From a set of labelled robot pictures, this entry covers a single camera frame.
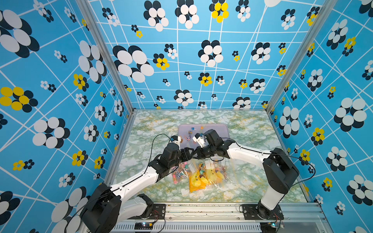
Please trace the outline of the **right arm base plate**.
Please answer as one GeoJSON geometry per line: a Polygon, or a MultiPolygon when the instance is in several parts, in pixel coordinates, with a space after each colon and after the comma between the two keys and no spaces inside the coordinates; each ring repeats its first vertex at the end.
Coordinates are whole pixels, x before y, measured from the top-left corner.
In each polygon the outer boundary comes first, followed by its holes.
{"type": "Polygon", "coordinates": [[[273,210],[268,210],[263,205],[241,204],[239,211],[243,214],[245,220],[284,220],[284,215],[279,205],[273,210]]]}

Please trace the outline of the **clear ziploc bag of lollipops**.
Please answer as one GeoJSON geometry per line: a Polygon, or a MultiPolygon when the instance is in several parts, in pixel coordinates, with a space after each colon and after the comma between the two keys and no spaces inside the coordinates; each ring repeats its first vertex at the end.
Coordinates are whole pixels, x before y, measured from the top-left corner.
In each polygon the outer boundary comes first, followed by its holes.
{"type": "Polygon", "coordinates": [[[180,163],[178,165],[177,170],[173,172],[173,182],[177,184],[183,180],[186,180],[190,173],[189,167],[191,165],[198,166],[200,163],[203,163],[203,162],[188,161],[188,162],[180,163]]]}

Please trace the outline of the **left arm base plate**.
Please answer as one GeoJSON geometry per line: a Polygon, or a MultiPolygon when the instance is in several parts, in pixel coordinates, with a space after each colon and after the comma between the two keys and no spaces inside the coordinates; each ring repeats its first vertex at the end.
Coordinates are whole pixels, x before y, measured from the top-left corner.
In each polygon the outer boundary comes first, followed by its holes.
{"type": "Polygon", "coordinates": [[[166,205],[163,203],[155,203],[148,206],[142,214],[137,214],[129,219],[150,219],[150,220],[160,220],[165,219],[166,205]]]}

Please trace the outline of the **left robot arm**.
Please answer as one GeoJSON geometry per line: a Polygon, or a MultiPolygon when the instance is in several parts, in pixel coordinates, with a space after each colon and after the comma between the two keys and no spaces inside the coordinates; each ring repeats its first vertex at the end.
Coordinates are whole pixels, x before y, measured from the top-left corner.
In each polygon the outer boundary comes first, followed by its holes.
{"type": "Polygon", "coordinates": [[[167,177],[173,167],[191,160],[193,154],[192,148],[181,149],[178,144],[169,143],[162,154],[149,162],[145,171],[118,184],[100,184],[82,208],[82,222],[92,233],[108,233],[117,222],[143,215],[143,212],[136,214],[125,210],[125,203],[144,188],[167,177]]]}

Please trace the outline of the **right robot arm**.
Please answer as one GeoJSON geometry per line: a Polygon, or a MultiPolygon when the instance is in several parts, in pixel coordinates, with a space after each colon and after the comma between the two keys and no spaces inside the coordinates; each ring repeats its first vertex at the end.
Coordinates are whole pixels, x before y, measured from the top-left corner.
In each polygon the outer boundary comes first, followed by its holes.
{"type": "Polygon", "coordinates": [[[269,186],[256,206],[257,214],[261,219],[268,219],[273,215],[274,209],[288,194],[299,176],[297,167],[280,148],[260,150],[244,147],[233,139],[220,137],[215,130],[196,134],[193,141],[199,144],[196,148],[196,159],[217,155],[241,160],[265,171],[269,186]]]}

